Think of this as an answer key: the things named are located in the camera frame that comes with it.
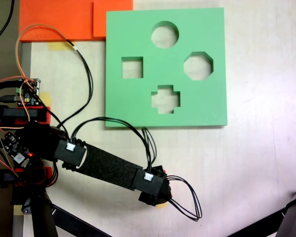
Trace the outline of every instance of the orange foam board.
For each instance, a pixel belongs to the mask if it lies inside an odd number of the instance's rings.
[[[133,0],[94,0],[93,38],[105,40],[107,11],[131,11]]]
[[[132,0],[20,0],[19,33],[32,24],[47,24],[71,41],[105,40],[106,12],[132,9]],[[63,39],[54,30],[35,27],[27,31],[21,41]]]

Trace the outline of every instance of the black metal leg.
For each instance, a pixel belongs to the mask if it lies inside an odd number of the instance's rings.
[[[56,226],[76,237],[111,237],[56,205],[53,216]]]
[[[279,229],[284,218],[285,208],[255,222],[229,237],[267,237]]]
[[[58,237],[50,201],[44,197],[32,197],[31,212],[35,237]]]
[[[296,204],[288,208],[276,237],[296,237]]]

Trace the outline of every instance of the circular hole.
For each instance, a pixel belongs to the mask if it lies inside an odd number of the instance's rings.
[[[179,39],[179,30],[175,24],[169,21],[162,21],[153,28],[151,41],[159,48],[170,48]]]

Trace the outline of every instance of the yellow tape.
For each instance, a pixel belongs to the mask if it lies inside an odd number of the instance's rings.
[[[51,98],[49,92],[40,92],[39,97],[47,107],[51,107]]]
[[[13,207],[13,215],[15,216],[23,216],[22,205],[14,205]]]
[[[47,50],[48,51],[68,51],[68,50],[73,50],[73,48],[67,42],[48,42]]]
[[[168,205],[168,204],[167,204],[167,202],[166,202],[166,203],[163,203],[163,204],[156,205],[156,208],[157,208],[157,209],[163,209],[163,208],[165,208],[167,205]]]

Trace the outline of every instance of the white table surface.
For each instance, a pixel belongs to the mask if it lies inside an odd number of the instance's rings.
[[[156,165],[187,179],[204,217],[195,223],[171,205],[163,209],[129,191],[60,168],[48,188],[53,203],[113,237],[225,237],[284,207],[296,192],[296,0],[134,0],[134,9],[224,7],[228,126],[151,129]],[[90,105],[66,123],[105,115],[105,43],[77,42],[94,77]],[[73,51],[32,44],[31,75],[50,92],[64,119],[87,99],[84,67]],[[145,151],[129,130],[84,126],[87,143],[141,166]],[[192,207],[184,184],[174,198]]]

